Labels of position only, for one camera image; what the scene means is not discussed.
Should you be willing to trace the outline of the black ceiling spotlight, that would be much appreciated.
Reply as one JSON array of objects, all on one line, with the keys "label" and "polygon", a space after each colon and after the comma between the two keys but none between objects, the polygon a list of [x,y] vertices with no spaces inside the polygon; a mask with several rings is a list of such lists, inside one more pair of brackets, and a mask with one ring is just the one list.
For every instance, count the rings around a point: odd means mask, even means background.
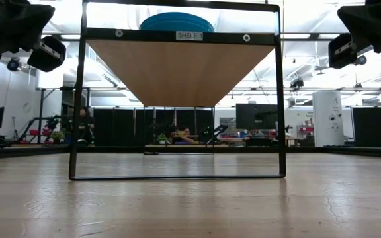
[{"label": "black ceiling spotlight", "polygon": [[7,69],[12,72],[18,72],[21,70],[20,58],[12,57],[7,63]]}]

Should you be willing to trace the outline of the black metal rack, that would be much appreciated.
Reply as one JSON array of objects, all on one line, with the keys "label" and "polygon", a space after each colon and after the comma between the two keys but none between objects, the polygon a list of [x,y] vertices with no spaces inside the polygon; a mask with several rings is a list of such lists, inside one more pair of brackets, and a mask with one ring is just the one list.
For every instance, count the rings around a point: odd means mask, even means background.
[{"label": "black metal rack", "polygon": [[39,123],[38,135],[42,137],[42,143],[51,145],[71,143],[75,113],[79,114],[82,107],[87,108],[86,100],[84,98],[80,100],[80,107],[77,110],[74,106],[75,91],[72,88],[40,89],[39,112],[35,120]]}]

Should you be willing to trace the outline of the white cylindrical column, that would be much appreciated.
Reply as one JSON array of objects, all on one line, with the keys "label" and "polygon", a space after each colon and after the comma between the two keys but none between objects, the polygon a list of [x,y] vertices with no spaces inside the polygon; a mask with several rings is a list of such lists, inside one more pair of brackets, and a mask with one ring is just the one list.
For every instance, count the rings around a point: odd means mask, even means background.
[{"label": "white cylindrical column", "polygon": [[341,92],[316,91],[312,96],[315,146],[344,145]]}]

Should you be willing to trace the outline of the person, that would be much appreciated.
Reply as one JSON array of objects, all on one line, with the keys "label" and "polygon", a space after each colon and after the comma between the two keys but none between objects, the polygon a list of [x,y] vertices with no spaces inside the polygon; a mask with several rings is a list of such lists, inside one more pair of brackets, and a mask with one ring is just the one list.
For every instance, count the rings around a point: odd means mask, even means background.
[{"label": "person", "polygon": [[183,128],[182,130],[175,130],[171,132],[171,143],[172,144],[192,144],[196,141],[192,138],[191,131],[189,128]]},{"label": "person", "polygon": [[94,144],[93,129],[95,127],[95,119],[89,114],[86,107],[82,107],[79,111],[79,127],[78,142],[85,145]]}]

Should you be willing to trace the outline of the large black screen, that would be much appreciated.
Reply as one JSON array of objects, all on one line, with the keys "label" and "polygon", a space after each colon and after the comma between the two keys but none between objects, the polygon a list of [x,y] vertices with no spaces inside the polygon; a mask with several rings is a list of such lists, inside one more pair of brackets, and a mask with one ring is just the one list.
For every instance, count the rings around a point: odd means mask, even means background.
[{"label": "large black screen", "polygon": [[237,129],[276,129],[278,110],[275,104],[236,104]]}]

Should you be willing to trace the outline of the white shelf label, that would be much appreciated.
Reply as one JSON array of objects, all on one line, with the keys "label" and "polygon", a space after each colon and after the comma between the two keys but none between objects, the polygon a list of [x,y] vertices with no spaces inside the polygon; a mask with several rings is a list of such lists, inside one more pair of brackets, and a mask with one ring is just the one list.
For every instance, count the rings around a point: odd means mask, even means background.
[{"label": "white shelf label", "polygon": [[202,32],[176,31],[176,40],[184,41],[203,41],[204,34]]}]

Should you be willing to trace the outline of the black partition wall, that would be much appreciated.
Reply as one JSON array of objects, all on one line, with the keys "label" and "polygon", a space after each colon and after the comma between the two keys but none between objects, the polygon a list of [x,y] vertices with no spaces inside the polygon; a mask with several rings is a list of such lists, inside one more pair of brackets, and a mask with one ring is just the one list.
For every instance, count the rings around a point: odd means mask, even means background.
[{"label": "black partition wall", "polygon": [[352,108],[355,147],[381,147],[381,107]]},{"label": "black partition wall", "polygon": [[171,132],[189,128],[194,144],[203,144],[212,138],[213,112],[201,108],[96,108],[93,111],[94,144],[99,147],[141,147],[160,145],[159,134],[165,134],[171,143]]}]

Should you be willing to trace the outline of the black aluminium table frame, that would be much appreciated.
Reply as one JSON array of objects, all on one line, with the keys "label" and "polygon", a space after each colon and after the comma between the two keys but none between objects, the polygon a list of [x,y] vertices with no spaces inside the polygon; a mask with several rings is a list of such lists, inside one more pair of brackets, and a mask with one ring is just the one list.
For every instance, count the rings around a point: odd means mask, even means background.
[{"label": "black aluminium table frame", "polygon": [[[277,147],[79,147],[79,153],[278,153]],[[0,159],[69,153],[68,146],[0,148]],[[331,153],[381,157],[381,148],[374,147],[287,147],[285,153]]]}]

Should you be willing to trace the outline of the wooden shelf with black frame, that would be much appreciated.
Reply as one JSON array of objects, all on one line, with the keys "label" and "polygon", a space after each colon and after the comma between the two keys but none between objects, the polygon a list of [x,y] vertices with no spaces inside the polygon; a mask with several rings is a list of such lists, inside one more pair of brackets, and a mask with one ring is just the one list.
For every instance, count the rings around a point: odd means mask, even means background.
[{"label": "wooden shelf with black frame", "polygon": [[270,32],[202,32],[203,41],[176,40],[176,31],[91,28],[81,15],[75,108],[80,107],[85,49],[90,47],[144,106],[215,105],[269,53],[275,53],[278,135],[284,137],[284,87],[280,7],[268,3],[197,0],[82,0],[125,6],[157,6],[273,13]]}]

